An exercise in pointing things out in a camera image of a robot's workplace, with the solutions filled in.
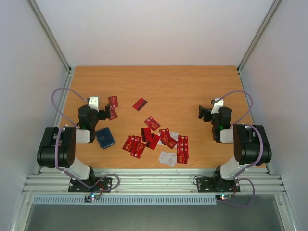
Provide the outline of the blue leather card holder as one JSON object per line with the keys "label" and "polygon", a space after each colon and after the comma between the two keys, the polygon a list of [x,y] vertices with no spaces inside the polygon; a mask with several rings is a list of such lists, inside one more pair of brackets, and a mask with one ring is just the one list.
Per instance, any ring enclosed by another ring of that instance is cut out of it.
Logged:
{"label": "blue leather card holder", "polygon": [[96,131],[96,137],[102,149],[111,147],[116,143],[108,127]]}

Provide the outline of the white card bottom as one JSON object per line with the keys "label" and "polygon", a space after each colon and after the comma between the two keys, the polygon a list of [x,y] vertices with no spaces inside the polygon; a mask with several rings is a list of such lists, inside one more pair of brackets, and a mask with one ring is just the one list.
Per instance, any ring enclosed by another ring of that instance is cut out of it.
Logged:
{"label": "white card bottom", "polygon": [[176,153],[166,153],[161,152],[159,154],[158,161],[160,164],[166,164],[171,167],[174,167],[177,162],[177,154]]}

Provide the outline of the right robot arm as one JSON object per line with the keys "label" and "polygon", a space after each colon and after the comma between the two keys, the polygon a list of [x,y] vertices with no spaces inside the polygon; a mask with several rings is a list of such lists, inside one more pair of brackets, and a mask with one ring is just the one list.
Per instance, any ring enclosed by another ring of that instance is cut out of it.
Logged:
{"label": "right robot arm", "polygon": [[231,126],[232,110],[225,106],[212,109],[199,106],[200,119],[212,124],[214,141],[233,145],[233,157],[218,166],[211,177],[196,177],[199,193],[237,193],[240,174],[254,166],[269,163],[271,147],[262,125],[234,124]]}

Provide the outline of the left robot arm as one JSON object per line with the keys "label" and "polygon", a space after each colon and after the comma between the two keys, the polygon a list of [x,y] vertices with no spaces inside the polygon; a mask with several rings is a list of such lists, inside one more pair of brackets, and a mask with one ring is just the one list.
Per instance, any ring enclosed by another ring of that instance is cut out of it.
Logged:
{"label": "left robot arm", "polygon": [[57,169],[68,175],[73,185],[87,192],[93,191],[99,180],[95,177],[93,168],[76,157],[76,144],[93,143],[97,123],[110,117],[108,104],[102,110],[84,105],[78,109],[79,122],[76,126],[45,128],[37,152],[37,163],[41,167]]}

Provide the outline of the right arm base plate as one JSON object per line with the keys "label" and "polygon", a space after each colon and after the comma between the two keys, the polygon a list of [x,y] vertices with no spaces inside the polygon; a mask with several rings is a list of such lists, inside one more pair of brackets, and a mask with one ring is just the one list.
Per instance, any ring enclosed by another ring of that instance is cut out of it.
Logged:
{"label": "right arm base plate", "polygon": [[196,178],[197,190],[199,193],[234,193],[240,192],[240,187],[236,186],[234,180],[219,179],[213,177]]}

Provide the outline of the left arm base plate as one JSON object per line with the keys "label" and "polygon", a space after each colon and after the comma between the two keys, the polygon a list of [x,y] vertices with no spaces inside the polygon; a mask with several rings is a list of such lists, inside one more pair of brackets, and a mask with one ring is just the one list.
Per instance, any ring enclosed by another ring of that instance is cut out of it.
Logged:
{"label": "left arm base plate", "polygon": [[113,180],[111,177],[106,177],[95,184],[99,177],[95,177],[94,180],[83,180],[83,183],[78,180],[70,179],[68,192],[69,193],[92,193],[92,192],[110,192],[113,186]]}

